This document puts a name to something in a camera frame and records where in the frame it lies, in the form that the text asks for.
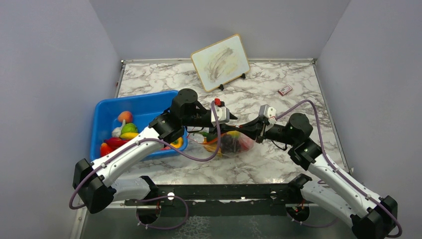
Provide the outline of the clear zip top bag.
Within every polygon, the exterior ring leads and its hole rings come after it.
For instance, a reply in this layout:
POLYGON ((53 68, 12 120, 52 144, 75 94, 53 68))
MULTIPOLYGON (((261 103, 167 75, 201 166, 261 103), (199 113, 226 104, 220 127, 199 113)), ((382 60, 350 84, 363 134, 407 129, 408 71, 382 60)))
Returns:
MULTIPOLYGON (((205 129, 191 129, 188 131, 188 139, 211 153, 217 148, 217 135, 205 129)), ((254 144, 255 141, 238 131, 222 133, 217 157, 229 158, 246 153, 254 147, 254 144)))

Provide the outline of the yellow banana bunch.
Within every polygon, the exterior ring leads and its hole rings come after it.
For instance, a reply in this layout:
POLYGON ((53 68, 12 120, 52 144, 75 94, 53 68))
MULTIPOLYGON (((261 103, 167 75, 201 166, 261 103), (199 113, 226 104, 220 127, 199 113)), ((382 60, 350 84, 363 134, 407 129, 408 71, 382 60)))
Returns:
POLYGON ((239 138, 241 133, 238 131, 229 131, 226 133, 226 135, 230 135, 231 137, 234 137, 234 138, 239 138))

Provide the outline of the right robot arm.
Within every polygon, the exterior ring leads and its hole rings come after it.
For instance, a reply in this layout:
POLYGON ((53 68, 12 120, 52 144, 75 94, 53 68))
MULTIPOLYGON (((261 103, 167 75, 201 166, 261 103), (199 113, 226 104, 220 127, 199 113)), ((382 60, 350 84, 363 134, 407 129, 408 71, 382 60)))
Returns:
POLYGON ((276 124, 273 116, 259 116, 237 129, 256 142, 268 139, 291 146, 288 155, 294 163, 329 187, 323 189, 302 174, 289 183, 287 196, 292 202, 304 199, 319 205, 351 227, 358 239, 392 237, 391 231, 398 226, 397 202, 369 190, 325 155, 310 138, 313 127, 306 115, 294 113, 286 125, 276 124))

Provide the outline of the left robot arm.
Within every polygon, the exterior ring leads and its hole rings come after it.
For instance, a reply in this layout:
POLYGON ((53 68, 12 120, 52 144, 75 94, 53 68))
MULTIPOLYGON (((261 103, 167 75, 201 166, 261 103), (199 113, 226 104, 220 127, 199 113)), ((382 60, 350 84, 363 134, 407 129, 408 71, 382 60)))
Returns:
POLYGON ((116 201, 118 196, 121 199, 137 196, 144 204, 153 203, 157 192, 146 180, 124 183, 118 180, 119 177, 140 160, 170 146, 185 134, 187 127, 215 127, 220 141, 222 125, 236 118, 223 101, 215 99, 207 110, 199 103, 193 89, 180 90, 171 105, 129 142, 92 162, 86 159, 77 162, 69 208, 86 207, 94 214, 116 201))

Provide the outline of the dark green avocado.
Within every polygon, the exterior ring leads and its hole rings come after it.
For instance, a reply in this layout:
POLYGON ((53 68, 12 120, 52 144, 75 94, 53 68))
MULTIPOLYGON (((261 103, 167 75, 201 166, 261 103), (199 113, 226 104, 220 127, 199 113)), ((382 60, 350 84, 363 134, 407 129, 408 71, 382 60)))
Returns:
POLYGON ((201 134, 204 137, 204 142, 212 142, 217 139, 217 135, 215 133, 201 132, 201 134))

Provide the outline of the purple grapes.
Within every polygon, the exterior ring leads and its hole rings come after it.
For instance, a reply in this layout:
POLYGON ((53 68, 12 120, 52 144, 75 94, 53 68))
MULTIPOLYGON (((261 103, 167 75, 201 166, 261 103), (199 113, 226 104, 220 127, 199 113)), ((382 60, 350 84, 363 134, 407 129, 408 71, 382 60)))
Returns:
POLYGON ((226 134, 221 138, 220 149, 222 154, 238 153, 241 151, 238 138, 226 134))

